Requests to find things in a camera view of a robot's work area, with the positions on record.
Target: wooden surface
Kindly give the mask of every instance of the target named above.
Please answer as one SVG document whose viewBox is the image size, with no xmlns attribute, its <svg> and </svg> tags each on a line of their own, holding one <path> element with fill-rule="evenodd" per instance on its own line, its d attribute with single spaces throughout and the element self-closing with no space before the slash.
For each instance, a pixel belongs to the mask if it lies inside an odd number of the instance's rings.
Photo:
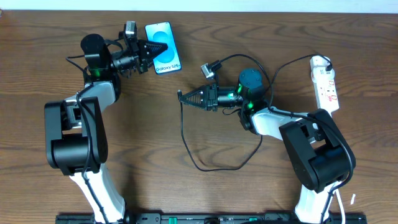
<svg viewBox="0 0 398 224">
<path fill-rule="evenodd" d="M 65 61 L 81 54 L 91 33 L 117 37 L 127 20 L 144 26 L 170 21 L 183 70 L 153 70 L 122 79 L 120 100 L 103 113 L 107 165 L 132 208 L 178 212 L 292 210 L 297 180 L 281 141 L 264 137 L 242 170 L 202 173 L 180 136 L 177 90 L 206 84 L 200 65 L 235 53 L 259 59 L 273 74 L 289 60 L 321 52 L 336 70 L 340 110 L 334 119 L 357 161 L 341 190 L 346 211 L 369 223 L 398 220 L 398 20 L 395 15 L 182 12 L 6 11 L 0 19 L 0 223 L 53 223 L 61 212 L 91 212 L 81 190 L 45 158 L 44 104 L 81 90 L 81 73 Z M 77 60 L 85 65 L 84 60 Z M 221 83 L 255 67 L 231 59 Z M 275 105 L 316 108 L 308 60 L 279 73 Z M 259 137 L 237 116 L 185 107 L 187 143 L 202 167 L 235 166 Z M 356 194 L 353 205 L 351 196 Z M 338 212 L 336 200 L 334 211 Z"/>
</svg>

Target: blue circle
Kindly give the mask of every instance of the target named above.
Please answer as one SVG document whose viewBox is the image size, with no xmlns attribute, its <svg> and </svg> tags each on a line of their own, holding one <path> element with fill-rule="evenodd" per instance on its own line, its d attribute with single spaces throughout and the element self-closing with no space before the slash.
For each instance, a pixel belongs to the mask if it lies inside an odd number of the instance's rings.
<svg viewBox="0 0 398 224">
<path fill-rule="evenodd" d="M 168 49 L 161 53 L 156 59 L 162 63 L 169 63 L 174 59 L 174 50 L 170 47 L 169 37 L 163 31 L 158 31 L 154 34 L 154 42 L 166 43 L 169 45 Z"/>
</svg>

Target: wood grain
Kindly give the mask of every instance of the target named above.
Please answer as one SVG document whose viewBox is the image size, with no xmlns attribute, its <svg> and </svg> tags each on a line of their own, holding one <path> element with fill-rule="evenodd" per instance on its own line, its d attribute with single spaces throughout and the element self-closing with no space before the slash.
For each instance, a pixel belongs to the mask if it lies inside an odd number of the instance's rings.
<svg viewBox="0 0 398 224">
<path fill-rule="evenodd" d="M 80 189 L 47 164 L 43 108 L 82 88 L 81 73 L 64 59 L 81 54 L 80 40 L 90 33 L 113 39 L 127 20 L 137 22 L 141 37 L 146 24 L 170 21 L 183 64 L 178 73 L 160 77 L 151 70 L 123 79 L 121 99 L 103 113 L 107 164 L 132 208 L 172 213 L 293 209 L 300 182 L 280 141 L 264 137 L 242 170 L 196 170 L 182 144 L 176 92 L 206 84 L 200 65 L 230 54 L 251 55 L 271 74 L 316 51 L 333 60 L 341 107 L 334 119 L 357 159 L 352 181 L 341 190 L 345 209 L 364 212 L 369 223 L 397 222 L 395 15 L 6 11 L 0 19 L 1 223 L 53 223 L 61 212 L 91 212 Z M 254 67 L 244 59 L 223 65 L 223 85 Z M 315 109 L 308 73 L 307 60 L 281 71 L 275 105 Z M 187 143 L 202 167 L 238 165 L 258 143 L 237 116 L 184 110 Z M 356 200 L 350 205 L 352 194 Z"/>
</svg>

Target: white strip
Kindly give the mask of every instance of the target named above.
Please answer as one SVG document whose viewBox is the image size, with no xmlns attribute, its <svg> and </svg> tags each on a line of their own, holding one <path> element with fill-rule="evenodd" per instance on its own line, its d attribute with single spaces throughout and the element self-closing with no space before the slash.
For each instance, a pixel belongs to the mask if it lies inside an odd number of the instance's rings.
<svg viewBox="0 0 398 224">
<path fill-rule="evenodd" d="M 398 13 L 396 0 L 5 0 L 1 9 L 33 10 L 119 10 L 119 11 L 196 11 L 196 12 L 342 12 Z"/>
<path fill-rule="evenodd" d="M 351 204 L 354 204 L 354 199 L 355 199 L 355 194 L 353 194 L 353 197 L 351 198 Z"/>
<path fill-rule="evenodd" d="M 340 197 L 340 191 L 335 190 L 336 196 L 337 196 L 337 201 L 338 201 L 338 206 L 340 207 L 340 213 L 341 213 L 341 224 L 346 223 L 346 214 L 344 212 L 344 207 L 343 207 L 343 201 Z"/>
</svg>

